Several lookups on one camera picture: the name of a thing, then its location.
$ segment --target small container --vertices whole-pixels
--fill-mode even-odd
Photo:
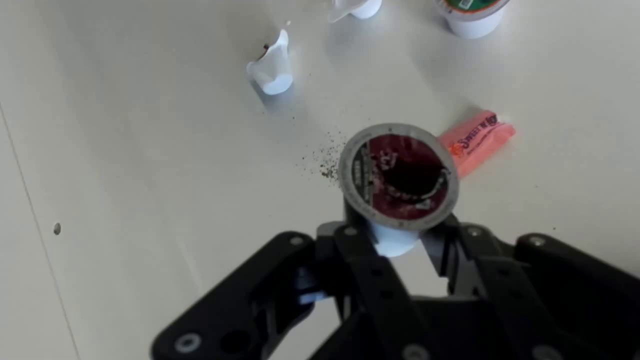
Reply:
[[[287,33],[279,31],[278,40],[266,47],[263,54],[246,67],[246,73],[266,96],[290,90],[293,73],[287,56]]]
[[[494,33],[508,0],[436,0],[451,33],[460,38],[482,38]]]
[[[329,22],[337,22],[347,14],[360,21],[373,18],[381,9],[381,0],[329,0]]]
[[[339,157],[339,186],[388,259],[411,250],[457,201],[453,160],[438,138],[407,124],[357,132]]]

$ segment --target crumbs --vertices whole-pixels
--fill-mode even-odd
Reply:
[[[299,157],[299,168],[337,186],[339,155],[347,141],[345,132],[322,132],[320,142],[309,145],[308,152]]]

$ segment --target white cup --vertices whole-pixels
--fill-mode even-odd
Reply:
[[[367,0],[361,7],[351,11],[351,17],[366,21],[366,18],[373,18],[381,9],[381,0]]]
[[[419,237],[413,230],[389,229],[375,223],[367,223],[367,229],[373,234],[377,255],[385,259],[401,257],[419,242]]]
[[[293,85],[293,73],[287,56],[287,33],[279,31],[278,40],[267,47],[261,58],[250,62],[246,73],[266,96],[286,93]]]
[[[464,13],[450,7],[446,0],[436,0],[436,5],[455,37],[484,38],[498,29],[500,21],[503,18],[508,0],[495,0],[494,5],[478,13]]]

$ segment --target bolt head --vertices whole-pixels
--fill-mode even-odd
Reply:
[[[546,239],[542,239],[542,237],[529,237],[528,241],[538,248],[542,248],[546,245]]]
[[[419,345],[407,345],[407,347],[403,347],[403,350],[401,350],[401,358],[403,358],[403,360],[427,360],[429,357],[427,357],[427,352],[426,352],[424,347],[419,347]]]
[[[538,345],[534,350],[532,350],[532,357],[534,360],[564,360],[561,355],[547,347],[547,345]]]
[[[295,237],[295,239],[290,241],[290,245],[291,245],[291,246],[301,246],[304,241]]]
[[[479,237],[482,237],[482,229],[475,229],[475,226],[465,229],[465,232],[467,232],[470,237],[473,237],[473,239],[479,239]]]
[[[353,226],[347,226],[347,229],[344,229],[344,234],[345,234],[345,237],[355,237],[357,230],[355,230]]]

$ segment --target white table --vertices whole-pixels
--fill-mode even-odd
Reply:
[[[465,42],[427,0],[339,25],[322,0],[1,0],[0,103],[77,357],[146,358],[271,234],[337,221],[320,171],[355,130],[440,134],[478,106],[517,138],[464,181],[455,214],[640,277],[637,18],[629,0],[519,0]],[[263,100],[244,64],[287,22],[295,88]],[[444,295],[419,250],[396,265],[411,293]],[[309,355],[336,324],[320,315],[276,358]]]
[[[73,358],[63,307],[41,248],[0,110],[0,358]]]

